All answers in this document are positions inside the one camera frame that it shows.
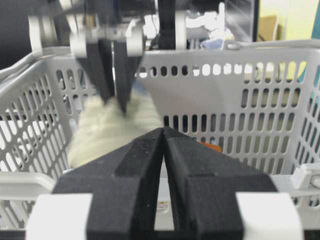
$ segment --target white plastic clip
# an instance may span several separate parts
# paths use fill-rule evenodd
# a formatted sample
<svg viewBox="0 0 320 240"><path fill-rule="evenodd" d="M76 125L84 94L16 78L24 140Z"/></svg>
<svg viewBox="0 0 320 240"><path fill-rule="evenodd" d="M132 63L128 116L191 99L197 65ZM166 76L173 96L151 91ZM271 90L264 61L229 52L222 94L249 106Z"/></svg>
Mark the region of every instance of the white plastic clip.
<svg viewBox="0 0 320 240"><path fill-rule="evenodd" d="M295 189L308 189L310 184L320 188L320 163L306 163L297 167L290 179Z"/></svg>

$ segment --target white plastic basket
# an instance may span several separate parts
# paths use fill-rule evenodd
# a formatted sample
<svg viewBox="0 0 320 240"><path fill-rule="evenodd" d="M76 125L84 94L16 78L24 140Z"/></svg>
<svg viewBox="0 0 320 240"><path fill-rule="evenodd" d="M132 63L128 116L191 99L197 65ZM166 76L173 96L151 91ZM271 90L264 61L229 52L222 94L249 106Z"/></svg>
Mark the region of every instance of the white plastic basket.
<svg viewBox="0 0 320 240"><path fill-rule="evenodd" d="M96 89L68 48L44 54L0 71L0 170L56 180L68 167L72 129ZM312 47L157 51L145 54L137 76L165 125L217 143L268 174L289 175L319 162L319 63L320 50ZM11 202L1 201L1 218L23 228L21 209ZM318 196L294 202L305 228L320 227ZM28 215L32 202L22 205Z"/></svg>

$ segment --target blurry background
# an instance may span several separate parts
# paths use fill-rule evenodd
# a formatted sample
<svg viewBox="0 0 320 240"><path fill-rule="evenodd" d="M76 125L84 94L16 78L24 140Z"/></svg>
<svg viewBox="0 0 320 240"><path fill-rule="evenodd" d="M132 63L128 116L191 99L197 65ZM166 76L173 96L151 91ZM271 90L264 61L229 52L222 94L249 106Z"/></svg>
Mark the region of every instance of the blurry background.
<svg viewBox="0 0 320 240"><path fill-rule="evenodd" d="M0 1L0 69L13 65L31 52L28 15L32 8L39 8L50 1ZM210 38L216 40L229 39L232 38L232 35L224 29L225 24L222 22L225 17L233 17L234 12L230 11L229 6L236 6L241 11L251 11L251 8L258 6L257 16L249 16L250 21L254 23L254 31L257 33L253 41L320 38L320 32L313 33L314 23L317 22L316 13L319 0L225 0L221 2L226 2L226 7L220 6L216 14L207 14L205 17L199 18L197 22L187 22L187 25L189 24L193 28L195 24L201 25L199 22L203 21L203 25L207 25L206 29L214 30L209 35ZM237 16L235 22L240 25L243 19L245 19L245 16ZM145 33L150 38L156 35L155 25L158 26L158 24L157 16L146 17ZM190 34L200 34L199 31L195 30L190 32ZM243 37L236 37L235 39L238 41L244 40ZM219 47L220 45L220 41L214 43L214 46Z"/></svg>

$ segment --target yellow wall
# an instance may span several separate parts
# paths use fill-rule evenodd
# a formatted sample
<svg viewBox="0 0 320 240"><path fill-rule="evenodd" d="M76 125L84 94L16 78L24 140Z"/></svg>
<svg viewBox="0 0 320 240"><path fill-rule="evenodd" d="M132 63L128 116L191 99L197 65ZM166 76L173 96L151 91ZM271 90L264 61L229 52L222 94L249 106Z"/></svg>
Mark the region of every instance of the yellow wall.
<svg viewBox="0 0 320 240"><path fill-rule="evenodd" d="M260 0L260 17L277 15L280 39L286 37L288 6L289 0Z"/></svg>
<svg viewBox="0 0 320 240"><path fill-rule="evenodd" d="M260 0L261 17L277 15L279 39L309 39L319 0Z"/></svg>

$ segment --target orange object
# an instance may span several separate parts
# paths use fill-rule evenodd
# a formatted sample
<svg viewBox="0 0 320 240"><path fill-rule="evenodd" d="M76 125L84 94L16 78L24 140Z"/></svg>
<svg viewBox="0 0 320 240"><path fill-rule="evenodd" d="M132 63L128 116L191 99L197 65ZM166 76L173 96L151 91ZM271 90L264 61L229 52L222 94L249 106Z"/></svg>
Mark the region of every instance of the orange object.
<svg viewBox="0 0 320 240"><path fill-rule="evenodd" d="M208 148L210 148L210 149L215 150L216 152L222 153L221 147L219 147L217 145L213 145L213 144L205 143L205 142L201 142L201 144L206 146L206 147L208 147Z"/></svg>

